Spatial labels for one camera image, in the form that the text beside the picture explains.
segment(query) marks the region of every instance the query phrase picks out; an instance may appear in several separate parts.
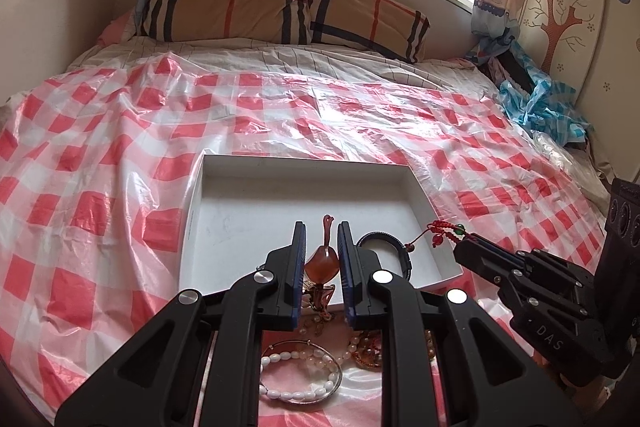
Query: pillow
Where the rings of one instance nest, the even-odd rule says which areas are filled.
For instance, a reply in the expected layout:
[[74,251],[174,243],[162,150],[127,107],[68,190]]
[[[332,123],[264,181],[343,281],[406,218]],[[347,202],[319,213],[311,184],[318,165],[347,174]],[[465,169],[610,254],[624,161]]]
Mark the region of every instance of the pillow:
[[372,50],[403,62],[424,59],[429,20],[393,0],[308,0],[311,42]]
[[164,42],[244,37],[309,42],[306,0],[149,0],[143,34]]

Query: tree illustration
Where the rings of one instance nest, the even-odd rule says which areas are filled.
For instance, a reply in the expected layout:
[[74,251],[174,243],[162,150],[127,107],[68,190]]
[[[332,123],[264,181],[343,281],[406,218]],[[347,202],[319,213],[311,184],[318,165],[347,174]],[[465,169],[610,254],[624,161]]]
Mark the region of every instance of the tree illustration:
[[[542,62],[542,70],[548,73],[559,42],[565,42],[574,53],[578,46],[585,47],[581,37],[563,36],[572,26],[590,23],[594,14],[590,14],[589,18],[580,18],[575,14],[576,7],[587,8],[588,5],[585,3],[589,0],[574,0],[571,3],[570,0],[546,0],[546,9],[542,0],[534,1],[537,6],[529,8],[533,14],[530,15],[531,18],[524,19],[523,24],[529,28],[540,28],[546,33],[549,44]],[[594,31],[595,26],[589,24],[588,30]]]

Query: red and white checkered tablecloth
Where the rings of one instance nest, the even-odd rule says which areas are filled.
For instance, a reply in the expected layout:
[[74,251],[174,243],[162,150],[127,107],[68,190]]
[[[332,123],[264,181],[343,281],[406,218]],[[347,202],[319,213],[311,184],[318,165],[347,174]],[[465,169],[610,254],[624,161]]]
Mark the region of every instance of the red and white checkered tablecloth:
[[[0,353],[49,417],[177,292],[205,149],[408,164],[442,219],[509,250],[544,247],[593,269],[604,242],[578,187],[490,100],[212,74],[166,54],[63,74],[12,103],[0,134]],[[491,285],[456,285],[474,283],[506,327]],[[296,425],[343,423],[326,418],[301,413]]]

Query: pearl bracelet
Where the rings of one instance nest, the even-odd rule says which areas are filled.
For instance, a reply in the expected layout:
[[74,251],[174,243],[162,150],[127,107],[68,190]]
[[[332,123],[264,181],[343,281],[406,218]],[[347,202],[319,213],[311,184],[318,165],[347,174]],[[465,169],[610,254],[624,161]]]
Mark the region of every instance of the pearl bracelet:
[[[282,344],[305,344],[306,347],[301,351],[283,351],[282,353],[266,355],[269,351],[273,351],[276,346]],[[273,400],[278,399],[294,405],[310,405],[326,400],[340,387],[342,383],[342,368],[340,364],[324,347],[318,346],[318,344],[314,344],[311,341],[281,341],[271,344],[271,346],[268,346],[263,352],[262,358],[260,359],[260,373],[271,363],[291,359],[305,360],[307,365],[312,365],[318,369],[327,369],[329,371],[327,381],[324,382],[322,387],[319,387],[315,391],[297,391],[295,393],[268,389],[267,386],[260,381],[260,386],[258,387],[260,396],[266,396]]]

